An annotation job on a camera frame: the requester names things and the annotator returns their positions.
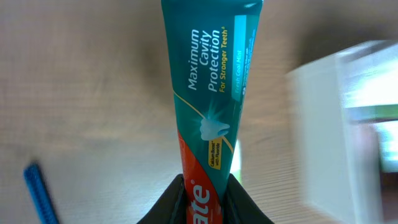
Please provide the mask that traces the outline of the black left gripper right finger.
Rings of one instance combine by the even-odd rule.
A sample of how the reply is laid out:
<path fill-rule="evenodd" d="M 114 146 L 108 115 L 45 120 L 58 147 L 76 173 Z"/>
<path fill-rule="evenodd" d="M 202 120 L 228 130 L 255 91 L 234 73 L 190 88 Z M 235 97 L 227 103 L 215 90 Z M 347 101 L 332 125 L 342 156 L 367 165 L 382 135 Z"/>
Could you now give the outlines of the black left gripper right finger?
<path fill-rule="evenodd" d="M 233 174 L 229 175 L 223 199 L 224 224 L 274 224 L 245 191 Z"/>

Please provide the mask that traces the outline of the green white toothbrush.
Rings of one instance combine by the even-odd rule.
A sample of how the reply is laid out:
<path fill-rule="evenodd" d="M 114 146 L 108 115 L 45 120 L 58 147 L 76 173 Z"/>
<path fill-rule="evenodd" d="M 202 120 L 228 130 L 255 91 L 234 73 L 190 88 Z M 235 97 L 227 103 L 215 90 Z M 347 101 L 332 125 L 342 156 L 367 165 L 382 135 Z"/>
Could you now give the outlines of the green white toothbrush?
<path fill-rule="evenodd" d="M 233 174 L 236 180 L 241 183 L 241 143 L 240 140 L 236 141 L 234 148 L 233 160 L 231 163 L 230 174 Z"/>

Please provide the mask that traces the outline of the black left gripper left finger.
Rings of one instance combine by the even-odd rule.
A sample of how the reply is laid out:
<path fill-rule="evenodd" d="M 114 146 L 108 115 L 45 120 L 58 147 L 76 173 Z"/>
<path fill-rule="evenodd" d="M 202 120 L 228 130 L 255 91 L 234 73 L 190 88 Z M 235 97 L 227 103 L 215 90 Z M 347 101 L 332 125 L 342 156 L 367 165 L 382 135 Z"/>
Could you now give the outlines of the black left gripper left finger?
<path fill-rule="evenodd" d="M 178 174 L 137 224 L 186 224 L 186 193 Z"/>

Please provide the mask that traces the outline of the Colgate toothpaste tube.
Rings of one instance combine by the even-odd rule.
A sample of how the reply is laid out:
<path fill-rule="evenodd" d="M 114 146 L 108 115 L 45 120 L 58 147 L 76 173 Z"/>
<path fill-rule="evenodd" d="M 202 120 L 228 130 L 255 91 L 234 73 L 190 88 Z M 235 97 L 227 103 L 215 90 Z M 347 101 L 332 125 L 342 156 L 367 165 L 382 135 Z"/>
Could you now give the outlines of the Colgate toothpaste tube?
<path fill-rule="evenodd" d="M 188 224 L 222 223 L 262 0 L 164 0 Z"/>

